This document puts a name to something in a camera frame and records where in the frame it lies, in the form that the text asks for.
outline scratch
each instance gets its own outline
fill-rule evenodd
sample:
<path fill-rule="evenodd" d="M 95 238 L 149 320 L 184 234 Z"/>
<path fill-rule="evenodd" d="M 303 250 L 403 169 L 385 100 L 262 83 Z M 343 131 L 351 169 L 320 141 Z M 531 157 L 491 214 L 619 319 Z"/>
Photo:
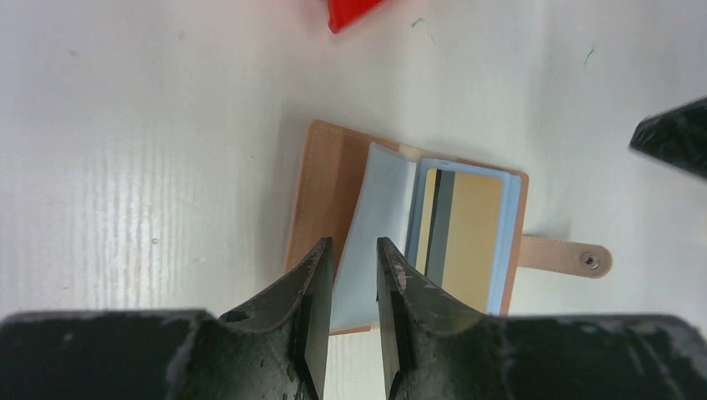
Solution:
<path fill-rule="evenodd" d="M 429 36 L 429 38 L 432 40 L 432 43 L 437 44 L 437 42 L 434 40 L 434 36 L 432 36 L 432 33 L 429 32 L 429 24 L 424 18 L 420 17 L 416 19 L 415 22 L 410 24 L 410 27 L 415 28 L 418 26 L 419 23 L 424 23 L 425 27 L 427 28 L 427 36 Z"/>
<path fill-rule="evenodd" d="M 634 347 L 632 345 L 629 345 L 629 357 L 631 357 L 631 362 L 634 364 L 634 367 L 636 368 L 636 371 L 640 374 L 640 376 L 645 376 L 645 371 L 643 369 L 643 364 L 640 361 L 640 357 L 638 353 L 634 350 Z"/>
<path fill-rule="evenodd" d="M 582 63 L 583 66 L 585 66 L 585 67 L 587 66 L 587 62 L 589 61 L 589 56 L 591 56 L 592 53 L 594 53 L 594 50 L 596 50 L 596 49 L 594 48 L 594 43 L 592 43 L 592 48 L 591 48 L 591 50 L 589 50 L 589 52 L 587 53 L 587 57 L 584 58 L 584 62 Z"/>
<path fill-rule="evenodd" d="M 408 286 L 408 276 L 405 275 L 405 268 L 402 265 L 393 265 L 395 278 L 398 280 L 398 287 L 401 293 L 405 293 L 405 288 Z"/>
<path fill-rule="evenodd" d="M 584 333 L 597 333 L 599 329 L 594 325 L 583 325 L 582 332 Z"/>
<path fill-rule="evenodd" d="M 658 372 L 660 372 L 660 375 L 663 376 L 664 383 L 668 386 L 668 388 L 670 388 L 670 390 L 673 391 L 675 398 L 685 398 L 684 394 L 680 391 L 678 385 L 675 384 L 673 377 L 670 376 L 670 370 L 665 366 L 665 364 L 663 364 L 663 360 L 660 359 L 658 353 L 656 353 L 653 349 L 653 346 L 651 346 L 649 342 L 646 342 L 646 340 L 642 338 L 640 334 L 636 335 L 636 337 L 639 339 L 641 347 L 655 362 L 655 367 L 658 368 Z"/>
<path fill-rule="evenodd" d="M 509 380 L 509 375 L 513 369 L 513 366 L 515 364 L 515 359 L 513 355 L 515 354 L 515 346 L 510 342 L 508 337 L 506 336 L 505 331 L 501 330 L 499 331 L 500 335 L 500 349 L 499 349 L 499 355 L 501 356 L 501 365 L 500 365 L 500 372 L 501 372 L 501 384 L 503 385 L 504 389 L 506 390 L 506 398 L 513 400 L 515 399 L 514 393 L 511 391 L 511 385 L 510 385 L 510 380 Z"/>

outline card holder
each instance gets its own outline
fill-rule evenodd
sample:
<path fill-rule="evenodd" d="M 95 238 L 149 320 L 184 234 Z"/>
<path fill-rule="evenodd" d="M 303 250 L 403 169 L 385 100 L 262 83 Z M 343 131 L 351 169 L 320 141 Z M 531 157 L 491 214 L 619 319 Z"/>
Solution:
<path fill-rule="evenodd" d="M 297 264 L 313 243 L 321 237 L 331 237 L 336 273 L 359 201 L 371 143 L 377 143 L 413 161 L 419 161 L 421 158 L 437 158 L 469 166 L 492 168 L 520 178 L 514 240 L 509 253 L 509 268 L 505 276 L 504 293 L 500 305 L 501 314 L 508 312 L 517 266 L 582 278 L 601 278 L 611 269 L 611 256 L 604 247 L 522 235 L 529 185 L 527 174 L 425 152 L 381 137 L 315 120 L 309 126 L 302 156 L 285 258 L 286 271 Z M 369 329 L 370 327 L 357 327 L 337 333 L 361 332 Z"/>
<path fill-rule="evenodd" d="M 510 172 L 423 158 L 405 257 L 463 303 L 502 313 L 521 183 Z"/>

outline stitching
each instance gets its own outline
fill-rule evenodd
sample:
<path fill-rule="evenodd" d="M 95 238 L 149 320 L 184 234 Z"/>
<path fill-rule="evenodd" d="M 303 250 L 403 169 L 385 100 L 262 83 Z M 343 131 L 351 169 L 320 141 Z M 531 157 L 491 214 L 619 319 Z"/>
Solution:
<path fill-rule="evenodd" d="M 312 136 L 308 139 L 308 142 L 305 145 L 304 165 L 302 166 L 303 173 L 302 173 L 301 182 L 299 184 L 299 187 L 302 189 L 302 197 L 299 198 L 299 195 L 298 195 L 298 198 L 295 199 L 295 201 L 297 202 L 296 213 L 298 215 L 301 215 L 301 212 L 304 209 L 304 204 L 306 203 L 306 199 L 307 199 L 307 188 L 309 187 L 308 182 L 309 182 L 309 178 L 311 175 L 312 160 L 313 160 L 313 150 L 312 149 L 315 147 L 314 144 L 318 141 L 319 137 L 322 136 L 321 133 L 324 133 L 324 131 L 342 134 L 344 136 L 348 136 L 349 138 L 363 139 L 363 140 L 369 139 L 368 137 L 366 137 L 368 135 L 364 135 L 361 132 L 355 132 L 355 131 L 348 132 L 346 130 L 343 130 L 343 128 L 334 129 L 331 127 L 325 127 L 325 126 L 321 126 L 321 125 L 317 126 L 311 132 Z M 373 140 L 371 140 L 371 142 L 377 143 L 385 148 L 389 148 L 390 150 L 395 151 L 395 147 L 393 147 L 389 144 L 381 143 L 376 139 L 377 138 L 374 137 Z M 288 258 L 288 265 L 289 266 L 293 265 L 293 259 L 295 257 L 294 250 L 299 247 L 300 239 L 302 237 L 302 222 L 295 220 L 295 223 L 297 224 L 297 227 L 294 229 L 294 235 L 292 238 L 292 242 L 290 243 L 290 246 L 289 246 L 291 249 L 290 254 L 289 254 L 289 258 Z"/>

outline wallet strap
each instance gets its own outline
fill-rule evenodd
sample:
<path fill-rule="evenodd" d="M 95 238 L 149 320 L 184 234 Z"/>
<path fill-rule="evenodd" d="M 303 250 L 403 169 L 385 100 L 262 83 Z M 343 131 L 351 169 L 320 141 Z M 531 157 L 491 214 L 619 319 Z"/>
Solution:
<path fill-rule="evenodd" d="M 583 278 L 601 278 L 611 269 L 611 253 L 596 244 L 561 242 L 523 235 L 518 266 L 566 273 Z"/>

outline black object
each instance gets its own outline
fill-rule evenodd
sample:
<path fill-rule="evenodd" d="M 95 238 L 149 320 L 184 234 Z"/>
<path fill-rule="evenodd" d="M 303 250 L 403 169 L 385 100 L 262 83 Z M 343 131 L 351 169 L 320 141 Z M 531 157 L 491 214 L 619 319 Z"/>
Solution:
<path fill-rule="evenodd" d="M 388 399 L 707 398 L 707 347 L 668 316 L 487 317 L 378 240 Z"/>
<path fill-rule="evenodd" d="M 707 179 L 707 97 L 646 118 L 630 146 Z"/>
<path fill-rule="evenodd" d="M 332 282 L 332 241 L 322 239 L 218 321 L 199 310 L 9 317 L 0 398 L 322 398 Z"/>
<path fill-rule="evenodd" d="M 378 241 L 388 399 L 707 398 L 707 347 L 674 317 L 487 317 Z M 0 325 L 0 398 L 323 397 L 333 273 L 322 239 L 215 320 L 36 312 Z"/>

